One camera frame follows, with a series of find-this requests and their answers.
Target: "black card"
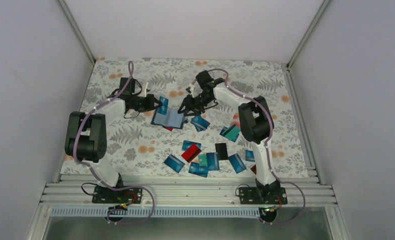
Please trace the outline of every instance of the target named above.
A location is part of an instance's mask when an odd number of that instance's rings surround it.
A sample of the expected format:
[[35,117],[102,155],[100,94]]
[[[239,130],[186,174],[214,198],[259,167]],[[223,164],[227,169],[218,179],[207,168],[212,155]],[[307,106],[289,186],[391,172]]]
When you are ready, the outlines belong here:
[[229,159],[226,143],[215,143],[215,151],[218,153],[219,160]]

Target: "aluminum frame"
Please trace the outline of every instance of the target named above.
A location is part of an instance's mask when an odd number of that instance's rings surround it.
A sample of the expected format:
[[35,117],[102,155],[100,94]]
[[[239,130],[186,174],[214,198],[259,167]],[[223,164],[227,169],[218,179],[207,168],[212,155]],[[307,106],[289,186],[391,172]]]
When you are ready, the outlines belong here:
[[320,22],[320,18],[323,16],[323,14],[326,12],[326,8],[328,7],[329,3],[331,0],[324,0],[321,5],[319,6],[314,18],[312,19],[311,23],[309,24],[308,29],[306,29],[305,33],[303,34],[302,39],[300,40],[299,44],[297,45],[297,48],[294,50],[293,55],[291,56],[289,62],[287,63],[287,66],[291,68],[293,64],[295,63],[296,59],[299,56],[299,53],[301,52],[302,48],[304,47],[305,43],[307,42],[308,38],[311,36],[313,33],[313,30],[317,26],[317,24]]
[[302,114],[301,105],[299,103],[298,95],[296,93],[295,84],[293,82],[291,69],[286,65],[282,64],[282,69],[284,73],[284,78],[286,79],[286,87],[291,97],[291,106],[293,109],[293,115],[295,117],[296,127],[299,134],[300,145],[302,146],[303,156],[305,158],[305,162],[309,164],[309,166],[313,167],[316,170],[316,175],[318,176],[319,183],[324,184],[325,178],[324,173],[320,168],[320,164],[318,159],[314,154],[314,147],[311,144],[311,139],[308,135],[307,126],[305,124],[304,116]]
[[330,226],[331,237],[333,240],[349,240],[340,209],[338,206],[325,207],[328,225]]
[[51,212],[51,206],[39,205],[37,207],[26,236],[27,240],[41,240],[46,238]]
[[[316,174],[313,168],[310,174]],[[122,176],[124,185],[147,187],[156,196],[159,207],[266,207],[267,205],[240,205],[235,190],[240,184],[254,185],[254,178],[200,178],[166,176]],[[317,176],[309,178],[285,178],[302,188],[308,207],[336,206],[337,200],[331,185],[320,185]],[[61,175],[60,182],[47,183],[40,199],[40,206],[112,206],[113,204],[94,204],[91,196],[84,194],[82,183],[96,183],[92,175]],[[292,185],[284,184],[289,204],[284,207],[300,207],[303,199]],[[94,186],[84,186],[93,192]],[[151,198],[143,192],[140,206],[152,206]]]
[[95,65],[95,57],[93,56],[93,53],[90,50],[89,45],[87,44],[83,34],[80,31],[80,28],[78,27],[73,15],[70,11],[70,9],[68,8],[67,3],[65,2],[65,0],[57,0],[57,2],[59,3],[59,5],[62,9],[62,12],[65,14],[65,17],[68,20],[69,24],[71,25],[72,31],[74,32],[79,43],[81,44],[81,47],[84,50],[84,53],[87,55],[91,64],[93,64],[93,66],[94,66]]

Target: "blue card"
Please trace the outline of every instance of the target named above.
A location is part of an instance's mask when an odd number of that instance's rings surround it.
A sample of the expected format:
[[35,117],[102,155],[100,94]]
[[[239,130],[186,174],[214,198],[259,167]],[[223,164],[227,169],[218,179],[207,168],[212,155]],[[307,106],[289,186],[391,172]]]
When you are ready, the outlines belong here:
[[179,173],[185,165],[184,162],[182,162],[180,159],[176,158],[176,156],[172,154],[170,154],[163,163],[166,164],[168,167],[172,168],[172,170],[177,173]]
[[168,99],[163,96],[159,96],[159,101],[162,103],[162,106],[158,107],[157,112],[162,115],[167,115]]
[[254,152],[250,150],[246,150],[244,154],[245,160],[248,162],[255,162]]
[[218,158],[218,152],[208,152],[206,154],[206,163],[208,164],[209,171],[220,170],[220,162]]
[[190,120],[190,123],[194,125],[198,132],[204,131],[210,125],[210,122],[205,120],[201,116],[195,116]]
[[189,149],[190,146],[192,146],[193,144],[196,144],[196,146],[197,146],[198,148],[201,148],[201,146],[202,146],[202,144],[200,144],[200,143],[198,143],[198,142],[184,140],[184,141],[183,141],[183,147],[181,147],[181,150],[182,150],[182,151],[186,151],[186,150]]
[[179,114],[177,109],[168,109],[166,115],[159,113],[159,109],[153,114],[150,124],[168,128],[182,129],[185,122],[184,114]]
[[228,157],[231,165],[233,166],[234,171],[238,174],[246,169],[245,164],[243,163],[240,156],[236,153]]
[[[221,136],[225,137],[224,132],[226,131],[226,129],[227,129],[227,127],[224,126],[219,134]],[[237,134],[235,137],[233,137],[232,139],[229,139],[229,140],[235,143],[238,138],[239,138],[239,134]]]
[[208,168],[206,166],[199,166],[197,162],[191,162],[188,172],[201,177],[208,177]]
[[231,125],[229,128],[227,128],[222,135],[228,139],[232,140],[236,138],[236,136],[240,133],[240,128],[238,128],[235,124]]

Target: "card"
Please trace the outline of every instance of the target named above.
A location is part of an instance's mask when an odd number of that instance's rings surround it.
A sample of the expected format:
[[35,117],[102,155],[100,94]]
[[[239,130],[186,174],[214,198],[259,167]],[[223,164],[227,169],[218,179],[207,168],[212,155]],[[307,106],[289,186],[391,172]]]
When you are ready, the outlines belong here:
[[246,161],[255,162],[254,151],[246,150],[244,156]]
[[201,177],[208,177],[208,168],[206,166],[199,166],[199,163],[192,162],[188,168],[188,172]]
[[208,166],[208,161],[207,161],[207,155],[206,154],[200,154],[197,156],[199,159],[199,166],[207,167]]
[[219,160],[228,160],[229,154],[227,153],[226,143],[215,143],[215,152],[218,153]]
[[205,120],[201,116],[195,116],[190,120],[190,123],[194,125],[198,132],[204,131],[210,125],[210,122]]
[[252,170],[252,172],[256,175],[257,174],[257,166],[253,165],[250,170]]
[[240,133],[240,128],[238,128],[236,125],[231,125],[229,128],[227,128],[222,134],[224,137],[228,140],[234,139],[238,134]]
[[170,154],[163,163],[166,164],[168,167],[172,168],[172,170],[177,173],[179,173],[185,165],[184,162],[182,162],[180,159],[172,154]]
[[199,132],[202,132],[202,131],[205,131],[205,128],[203,128],[203,127],[200,127],[200,126],[198,126],[198,125],[196,125],[196,124],[193,124],[194,125],[194,128],[196,129],[196,131],[199,133]]
[[201,149],[196,144],[192,144],[181,156],[190,163],[199,153],[201,153]]
[[208,171],[220,170],[220,162],[218,161],[217,152],[209,152],[206,154],[206,162],[208,164]]
[[159,101],[162,103],[162,106],[158,107],[157,112],[162,115],[167,115],[168,99],[163,96],[159,96]]
[[[219,134],[220,134],[221,136],[225,137],[225,136],[224,136],[224,131],[225,131],[226,129],[227,129],[227,127],[224,126]],[[229,140],[235,143],[235,142],[237,141],[238,138],[239,138],[239,134],[237,134],[235,137],[233,137],[232,139],[229,139]]]
[[193,144],[195,144],[198,148],[201,148],[201,146],[202,146],[202,144],[200,144],[200,143],[198,143],[198,142],[184,140],[184,141],[183,141],[183,146],[181,147],[181,150],[182,150],[182,151],[186,151],[186,150],[189,149],[190,146],[192,146]]
[[246,169],[245,164],[237,153],[229,156],[228,160],[237,174],[243,172]]
[[152,121],[150,121],[150,124],[175,129],[183,129],[184,122],[185,117],[183,113],[179,114],[177,109],[168,108],[165,115],[159,113],[157,110],[154,111],[153,118]]

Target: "red card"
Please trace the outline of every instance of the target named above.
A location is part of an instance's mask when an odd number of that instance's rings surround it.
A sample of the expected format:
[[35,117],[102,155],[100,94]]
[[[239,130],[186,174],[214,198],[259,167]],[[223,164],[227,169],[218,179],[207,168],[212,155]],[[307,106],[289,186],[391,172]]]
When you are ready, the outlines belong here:
[[193,144],[185,152],[183,152],[181,156],[184,158],[184,160],[190,163],[198,156],[199,153],[201,153],[201,149],[196,146],[196,144]]
[[250,170],[252,170],[252,172],[256,175],[257,174],[257,166],[253,165],[253,167],[250,168]]

